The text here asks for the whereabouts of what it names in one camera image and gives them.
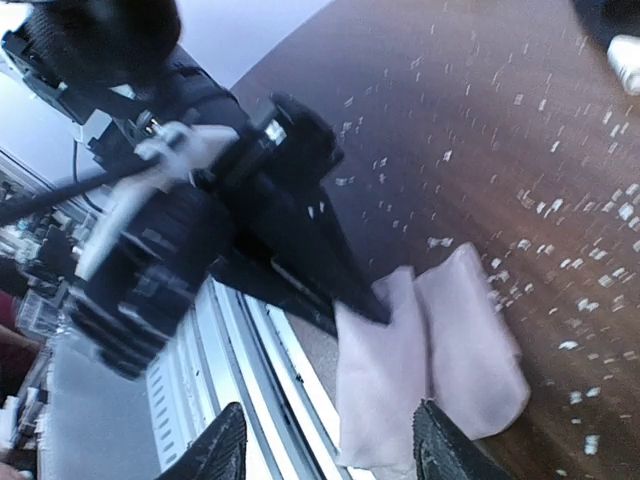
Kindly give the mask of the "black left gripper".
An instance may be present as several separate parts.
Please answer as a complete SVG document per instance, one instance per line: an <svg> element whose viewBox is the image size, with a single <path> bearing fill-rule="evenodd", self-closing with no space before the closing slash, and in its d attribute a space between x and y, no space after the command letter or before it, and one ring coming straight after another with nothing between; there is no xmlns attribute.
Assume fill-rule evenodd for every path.
<svg viewBox="0 0 640 480"><path fill-rule="evenodd" d="M27 8L1 38L23 82L80 125L110 119L90 144L102 172L49 198L111 187L68 303L105 365L140 377L208 278L330 336L339 306L391 323L322 187L343 154L316 112L275 94L252 119L180 46L172 1Z"/></svg>

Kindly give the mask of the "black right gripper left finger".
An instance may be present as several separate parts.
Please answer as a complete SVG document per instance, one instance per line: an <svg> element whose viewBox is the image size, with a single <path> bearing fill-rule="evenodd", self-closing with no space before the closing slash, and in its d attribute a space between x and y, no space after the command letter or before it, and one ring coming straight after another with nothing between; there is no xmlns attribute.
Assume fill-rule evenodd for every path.
<svg viewBox="0 0 640 480"><path fill-rule="evenodd" d="M158 480L245 480L247 424L240 403L229 403Z"/></svg>

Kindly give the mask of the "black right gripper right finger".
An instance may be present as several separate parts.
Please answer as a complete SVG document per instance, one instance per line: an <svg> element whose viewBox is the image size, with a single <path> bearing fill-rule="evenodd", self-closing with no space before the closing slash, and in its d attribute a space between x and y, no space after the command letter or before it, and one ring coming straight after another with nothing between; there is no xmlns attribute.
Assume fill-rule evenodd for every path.
<svg viewBox="0 0 640 480"><path fill-rule="evenodd" d="M509 480L432 400L413 415L413 455L419 480Z"/></svg>

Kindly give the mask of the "pink and white underwear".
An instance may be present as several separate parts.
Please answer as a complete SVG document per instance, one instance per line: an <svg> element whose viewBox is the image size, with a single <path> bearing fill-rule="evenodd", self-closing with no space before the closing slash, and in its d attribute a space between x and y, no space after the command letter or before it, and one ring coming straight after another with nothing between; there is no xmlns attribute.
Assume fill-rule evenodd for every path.
<svg viewBox="0 0 640 480"><path fill-rule="evenodd" d="M420 275L399 267L373 289L391 309L388 325L334 305L339 465L412 466L413 414L423 400L470 440L503 432L523 413L531 389L521 350L472 244Z"/></svg>

